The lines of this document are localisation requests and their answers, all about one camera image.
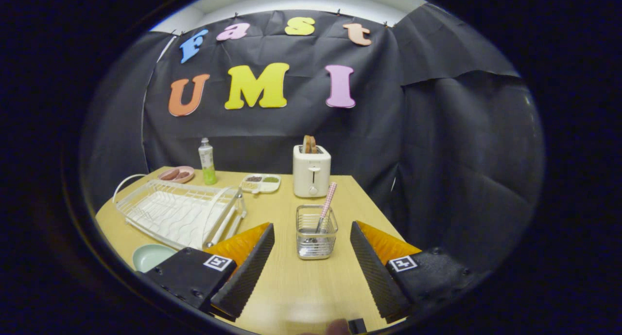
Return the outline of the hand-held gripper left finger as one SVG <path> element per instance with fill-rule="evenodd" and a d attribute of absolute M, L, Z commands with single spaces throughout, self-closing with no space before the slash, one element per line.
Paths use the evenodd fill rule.
<path fill-rule="evenodd" d="M 270 222 L 205 250 L 185 247 L 141 273 L 156 289 L 229 321 L 240 317 L 274 246 Z"/>

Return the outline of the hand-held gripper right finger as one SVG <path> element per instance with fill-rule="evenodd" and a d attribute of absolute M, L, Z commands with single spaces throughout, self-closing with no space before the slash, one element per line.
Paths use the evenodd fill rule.
<path fill-rule="evenodd" d="M 479 283 L 478 271 L 444 249 L 419 249 L 362 221 L 352 223 L 349 240 L 388 323 L 431 315 Z"/>

